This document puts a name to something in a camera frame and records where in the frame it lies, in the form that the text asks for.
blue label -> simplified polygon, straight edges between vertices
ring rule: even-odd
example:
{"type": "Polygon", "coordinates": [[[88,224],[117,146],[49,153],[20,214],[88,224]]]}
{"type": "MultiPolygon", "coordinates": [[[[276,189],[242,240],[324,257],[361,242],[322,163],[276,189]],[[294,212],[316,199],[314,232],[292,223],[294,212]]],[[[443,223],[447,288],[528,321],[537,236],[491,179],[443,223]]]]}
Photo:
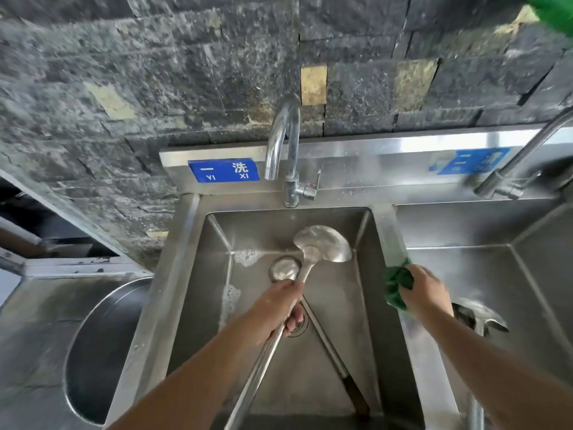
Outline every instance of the blue label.
{"type": "Polygon", "coordinates": [[[451,160],[438,175],[468,175],[491,172],[511,148],[489,148],[455,151],[451,160]]]}
{"type": "Polygon", "coordinates": [[[251,158],[189,161],[198,182],[259,181],[257,165],[251,158]]]}

metal bowl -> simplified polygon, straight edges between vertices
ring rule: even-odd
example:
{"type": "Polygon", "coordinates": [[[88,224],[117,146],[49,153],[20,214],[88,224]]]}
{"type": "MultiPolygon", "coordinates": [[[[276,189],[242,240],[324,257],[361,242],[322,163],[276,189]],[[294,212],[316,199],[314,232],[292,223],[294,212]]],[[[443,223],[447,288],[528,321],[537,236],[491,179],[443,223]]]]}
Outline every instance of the metal bowl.
{"type": "Polygon", "coordinates": [[[84,421],[103,426],[130,350],[151,277],[111,292],[82,322],[64,364],[64,392],[84,421]]]}

faucet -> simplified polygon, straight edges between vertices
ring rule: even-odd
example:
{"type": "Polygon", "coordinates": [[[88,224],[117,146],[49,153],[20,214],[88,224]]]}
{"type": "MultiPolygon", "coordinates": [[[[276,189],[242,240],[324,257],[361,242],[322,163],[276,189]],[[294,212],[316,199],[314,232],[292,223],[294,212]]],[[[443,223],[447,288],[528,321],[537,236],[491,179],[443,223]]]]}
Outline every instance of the faucet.
{"type": "Polygon", "coordinates": [[[513,157],[504,167],[494,170],[489,176],[474,190],[474,193],[482,198],[491,199],[496,193],[508,199],[519,199],[525,188],[541,175],[538,171],[530,176],[524,183],[519,184],[514,181],[513,174],[518,166],[537,148],[544,144],[548,138],[553,136],[563,125],[573,119],[573,107],[569,107],[558,114],[554,120],[543,127],[533,139],[531,139],[515,157],[513,157]]]}
{"type": "Polygon", "coordinates": [[[278,164],[281,159],[281,148],[289,128],[288,156],[286,159],[286,172],[283,181],[284,206],[294,208],[298,205],[299,197],[313,201],[319,185],[320,170],[316,183],[306,184],[298,181],[296,160],[298,158],[298,136],[300,134],[300,100],[294,94],[284,100],[273,120],[267,144],[267,157],[265,158],[265,179],[274,181],[278,176],[278,164]]]}

